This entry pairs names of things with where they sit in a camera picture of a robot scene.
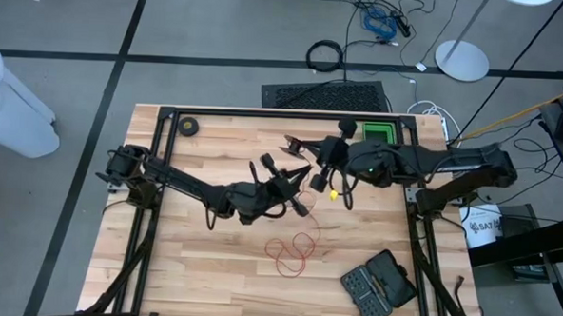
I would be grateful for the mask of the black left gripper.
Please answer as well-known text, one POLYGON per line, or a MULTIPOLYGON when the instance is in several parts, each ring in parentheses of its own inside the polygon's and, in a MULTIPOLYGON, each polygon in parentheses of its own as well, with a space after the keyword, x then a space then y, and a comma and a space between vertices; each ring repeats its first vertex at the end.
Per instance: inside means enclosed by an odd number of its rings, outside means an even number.
POLYGON ((262 216, 278 219, 287 212, 287 204, 298 216, 307 216, 309 210, 298 200, 298 194, 312 167, 305 165, 295 169, 278 169, 269 153, 263 154, 260 160, 272 178, 260 181, 254 163, 250 162, 254 182, 236 183, 234 189, 234 208, 239 213, 239 220, 252 224, 262 216))

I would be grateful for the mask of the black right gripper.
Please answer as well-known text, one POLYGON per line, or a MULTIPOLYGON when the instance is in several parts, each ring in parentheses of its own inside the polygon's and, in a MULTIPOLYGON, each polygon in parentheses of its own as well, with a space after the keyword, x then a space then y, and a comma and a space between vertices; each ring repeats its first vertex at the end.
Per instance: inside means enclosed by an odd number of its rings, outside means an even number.
POLYGON ((310 187, 313 190, 324 192, 331 175, 346 163, 349 148, 346 140, 354 136, 357 127, 355 119, 343 118, 339 121, 339 137, 328 135, 320 141, 297 140, 302 147, 305 147, 303 154, 309 154, 321 167, 320 173, 311 179, 310 187))

